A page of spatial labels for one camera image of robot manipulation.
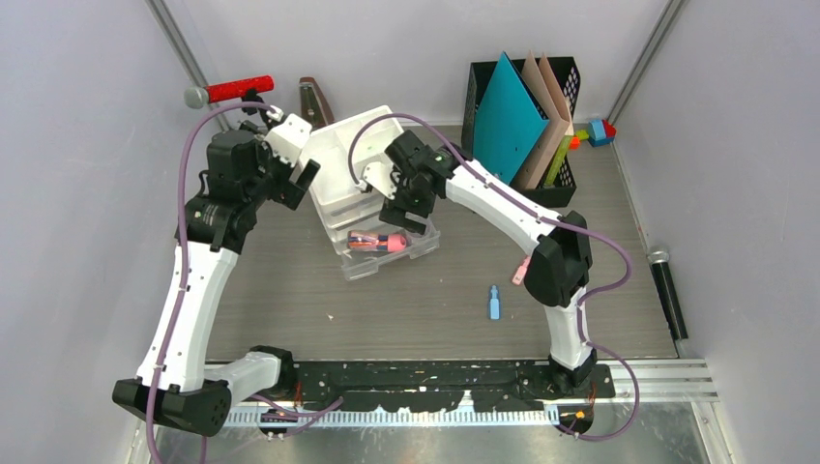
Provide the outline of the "white plastic drawer unit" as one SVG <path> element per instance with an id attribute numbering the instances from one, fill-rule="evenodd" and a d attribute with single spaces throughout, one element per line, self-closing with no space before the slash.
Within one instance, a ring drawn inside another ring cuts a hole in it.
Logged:
<path id="1" fill-rule="evenodd" d="M 379 219 L 384 196 L 378 190 L 366 193 L 356 187 L 348 167 L 348 150 L 359 130 L 373 119 L 391 113 L 387 105 L 345 118 L 313 130 L 298 163 L 310 160 L 320 165 L 309 186 L 309 194 L 332 246 L 341 258 L 341 271 L 348 281 L 374 275 L 379 268 L 401 258 L 418 258 L 437 249 L 440 232 L 429 218 L 415 217 L 425 225 L 424 234 L 408 232 Z M 374 235 L 400 234 L 406 248 L 396 252 L 357 251 L 347 244 L 350 232 Z"/>

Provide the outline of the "green illustrated book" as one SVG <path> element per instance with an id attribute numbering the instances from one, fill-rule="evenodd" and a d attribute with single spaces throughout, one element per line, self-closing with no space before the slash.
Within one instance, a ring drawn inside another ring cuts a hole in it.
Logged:
<path id="1" fill-rule="evenodd" d="M 567 153 L 570 150 L 572 141 L 571 135 L 564 135 L 561 142 L 559 143 L 558 148 L 556 149 L 554 156 L 552 158 L 551 163 L 548 166 L 546 171 L 543 184 L 544 188 L 550 188 L 555 185 L 555 181 L 558 178 L 561 166 L 563 165 Z"/>

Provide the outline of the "pink cardboard folder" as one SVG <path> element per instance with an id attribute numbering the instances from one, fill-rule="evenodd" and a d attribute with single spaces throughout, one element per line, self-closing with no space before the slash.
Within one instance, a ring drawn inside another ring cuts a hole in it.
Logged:
<path id="1" fill-rule="evenodd" d="M 517 190 L 535 189 L 542 183 L 554 153 L 571 126 L 571 112 L 562 87 L 547 57 L 539 60 L 529 51 L 522 69 L 523 81 L 546 119 L 539 138 L 512 180 Z"/>

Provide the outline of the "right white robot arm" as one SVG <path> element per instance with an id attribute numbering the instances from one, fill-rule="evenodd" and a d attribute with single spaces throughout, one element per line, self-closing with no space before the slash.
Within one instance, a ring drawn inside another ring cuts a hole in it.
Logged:
<path id="1" fill-rule="evenodd" d="M 543 305 L 550 351 L 538 380 L 564 396 L 577 396 L 591 382 L 597 351 L 583 341 L 585 305 L 592 266 L 587 222 L 578 213 L 562 216 L 532 202 L 490 174 L 464 152 L 443 146 L 432 149 L 412 131 L 394 139 L 385 153 L 392 163 L 386 176 L 391 197 L 380 219 L 422 233 L 437 199 L 448 199 L 487 220 L 511 238 L 529 257 L 523 285 Z"/>

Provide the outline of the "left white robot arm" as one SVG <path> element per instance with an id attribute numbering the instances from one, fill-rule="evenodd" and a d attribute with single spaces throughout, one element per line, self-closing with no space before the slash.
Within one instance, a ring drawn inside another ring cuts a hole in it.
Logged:
<path id="1" fill-rule="evenodd" d="M 283 400 L 295 391 L 297 369 L 287 350 L 257 345 L 211 373 L 205 358 L 221 294 L 258 210 L 268 200 L 296 209 L 318 173 L 311 160 L 292 176 L 309 134 L 229 130 L 212 137 L 199 191 L 185 205 L 187 239 L 175 248 L 160 324 L 134 378 L 116 382 L 116 404 L 155 424 L 212 437 L 230 409 L 252 395 Z"/>

